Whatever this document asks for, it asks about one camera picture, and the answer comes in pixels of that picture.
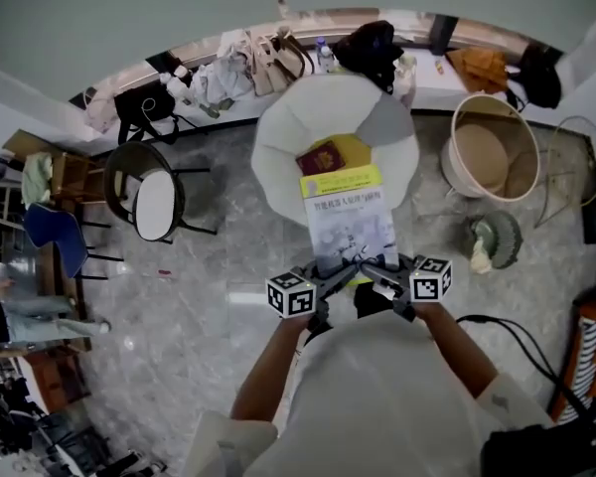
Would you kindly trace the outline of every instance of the book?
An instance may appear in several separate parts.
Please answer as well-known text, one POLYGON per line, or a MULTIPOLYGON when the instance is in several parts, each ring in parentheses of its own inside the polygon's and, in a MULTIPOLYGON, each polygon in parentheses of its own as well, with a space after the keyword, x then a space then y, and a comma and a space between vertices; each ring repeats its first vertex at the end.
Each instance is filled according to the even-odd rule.
POLYGON ((390 209, 376 165, 300 180, 311 244, 322 277, 352 262, 383 257, 398 266, 390 209))

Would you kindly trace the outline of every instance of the black bag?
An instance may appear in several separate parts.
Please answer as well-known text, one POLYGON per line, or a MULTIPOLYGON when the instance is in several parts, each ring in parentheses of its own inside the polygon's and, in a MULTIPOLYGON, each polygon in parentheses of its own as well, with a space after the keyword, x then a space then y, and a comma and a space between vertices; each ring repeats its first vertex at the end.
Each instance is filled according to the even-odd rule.
POLYGON ((519 67, 521 70, 509 78, 523 85, 527 101, 541 107, 556 108, 561 98, 560 79, 547 52, 538 45, 529 45, 519 67))
POLYGON ((393 93, 395 66, 403 49, 393 44, 395 29, 387 21, 366 23, 333 47, 340 65, 361 73, 387 93, 393 93))
POLYGON ((126 142, 130 126, 138 127, 129 141, 141 141, 144 132, 172 145, 179 137, 179 116, 174 114, 175 99, 159 81, 131 88, 115 97, 115 108, 121 122, 119 144, 126 142), (159 134, 151 122, 171 117, 175 128, 170 134, 159 134))

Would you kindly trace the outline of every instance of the white chair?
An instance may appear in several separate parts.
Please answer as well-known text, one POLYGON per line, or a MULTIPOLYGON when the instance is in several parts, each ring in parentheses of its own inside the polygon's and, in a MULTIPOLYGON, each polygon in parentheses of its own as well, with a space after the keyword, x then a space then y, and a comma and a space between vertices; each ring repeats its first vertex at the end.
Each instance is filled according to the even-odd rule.
POLYGON ((298 79, 258 120, 251 167, 274 212, 307 226, 296 156, 347 133, 371 148, 389 207, 401 204, 419 162, 408 109, 366 78, 314 75, 298 79))

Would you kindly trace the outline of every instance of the book cover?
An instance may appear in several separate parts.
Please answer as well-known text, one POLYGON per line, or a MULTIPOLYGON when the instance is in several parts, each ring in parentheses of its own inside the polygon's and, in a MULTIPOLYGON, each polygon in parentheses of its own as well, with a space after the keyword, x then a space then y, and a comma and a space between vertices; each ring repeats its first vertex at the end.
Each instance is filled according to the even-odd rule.
POLYGON ((321 275, 379 256, 397 266, 392 215, 376 165, 303 177, 300 186, 321 275))
POLYGON ((303 175, 317 175, 339 170, 345 165, 345 160, 330 140, 296 157, 296 163, 303 175))

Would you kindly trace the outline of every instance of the beige bucket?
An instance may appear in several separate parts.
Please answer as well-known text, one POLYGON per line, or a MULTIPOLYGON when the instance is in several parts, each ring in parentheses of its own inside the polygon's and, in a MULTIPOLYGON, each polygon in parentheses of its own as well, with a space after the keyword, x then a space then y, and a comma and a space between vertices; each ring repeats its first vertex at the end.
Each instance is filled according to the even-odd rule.
POLYGON ((458 193, 515 202, 538 180, 536 140, 527 123, 506 102, 476 94, 459 105, 441 166, 458 193))

